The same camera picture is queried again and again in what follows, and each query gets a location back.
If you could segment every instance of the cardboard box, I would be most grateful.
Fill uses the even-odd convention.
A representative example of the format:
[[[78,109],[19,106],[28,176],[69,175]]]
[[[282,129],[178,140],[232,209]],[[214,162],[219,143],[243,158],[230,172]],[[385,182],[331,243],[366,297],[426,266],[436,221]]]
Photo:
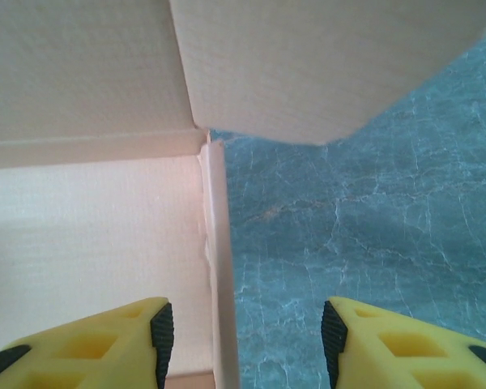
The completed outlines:
[[[149,296],[166,387],[239,387],[223,148],[324,143],[475,42],[486,0],[0,1],[0,348]]]

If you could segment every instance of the marble surface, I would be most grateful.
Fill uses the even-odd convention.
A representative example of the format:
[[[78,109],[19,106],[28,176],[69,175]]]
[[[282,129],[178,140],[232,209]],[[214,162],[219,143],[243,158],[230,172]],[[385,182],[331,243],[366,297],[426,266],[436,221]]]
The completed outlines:
[[[349,139],[219,137],[243,389],[329,387],[331,295],[486,340],[486,40]]]

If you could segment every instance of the floor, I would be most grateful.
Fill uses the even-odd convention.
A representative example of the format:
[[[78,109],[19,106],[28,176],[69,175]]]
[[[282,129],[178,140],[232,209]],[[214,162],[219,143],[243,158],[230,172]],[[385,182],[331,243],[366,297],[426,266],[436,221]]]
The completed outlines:
[[[486,340],[486,39],[349,139],[219,137],[243,389],[329,387],[332,295]]]

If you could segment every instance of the yellow plastic part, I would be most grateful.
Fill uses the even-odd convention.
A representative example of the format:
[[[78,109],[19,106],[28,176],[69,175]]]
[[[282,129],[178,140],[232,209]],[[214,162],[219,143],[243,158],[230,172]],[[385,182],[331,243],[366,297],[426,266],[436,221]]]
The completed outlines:
[[[342,297],[329,299],[347,327],[337,389],[486,389],[486,343]]]
[[[158,389],[150,321],[167,304],[148,298],[16,340],[6,348],[32,349],[0,374],[0,389]]]

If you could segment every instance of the teal marble floor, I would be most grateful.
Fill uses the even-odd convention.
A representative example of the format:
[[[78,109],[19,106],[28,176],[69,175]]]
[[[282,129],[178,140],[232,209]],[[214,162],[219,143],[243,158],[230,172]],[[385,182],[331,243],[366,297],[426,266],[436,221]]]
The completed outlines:
[[[243,389],[329,387],[331,295],[486,340],[486,39],[349,139],[218,136]]]

